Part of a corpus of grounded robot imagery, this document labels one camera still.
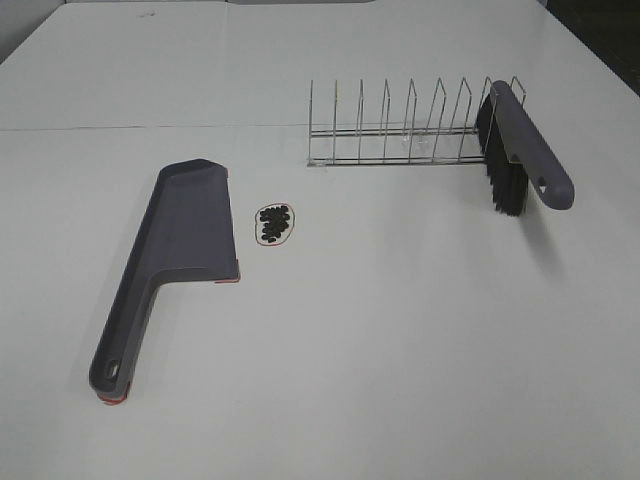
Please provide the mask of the grey hand brush black bristles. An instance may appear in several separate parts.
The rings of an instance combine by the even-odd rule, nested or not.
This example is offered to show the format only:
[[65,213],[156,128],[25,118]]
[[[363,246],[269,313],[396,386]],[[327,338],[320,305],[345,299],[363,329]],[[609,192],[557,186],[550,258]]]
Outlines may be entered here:
[[530,187],[551,209],[573,206],[573,181],[507,82],[490,83],[475,128],[496,211],[521,215]]

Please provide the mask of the pile of coffee beans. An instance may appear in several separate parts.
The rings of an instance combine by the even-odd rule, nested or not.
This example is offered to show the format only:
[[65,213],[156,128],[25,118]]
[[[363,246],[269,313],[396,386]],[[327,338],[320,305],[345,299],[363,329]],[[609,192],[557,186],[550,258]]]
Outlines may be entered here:
[[257,215],[257,240],[261,245],[281,245],[290,236],[293,226],[294,214],[288,205],[267,206]]

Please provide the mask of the grey plastic dustpan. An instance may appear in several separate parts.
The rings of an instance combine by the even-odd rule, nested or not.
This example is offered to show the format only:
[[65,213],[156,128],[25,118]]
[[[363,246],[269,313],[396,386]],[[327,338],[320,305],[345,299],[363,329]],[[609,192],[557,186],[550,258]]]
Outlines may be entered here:
[[227,168],[206,159],[162,168],[90,365],[97,397],[127,398],[161,286],[239,278]]

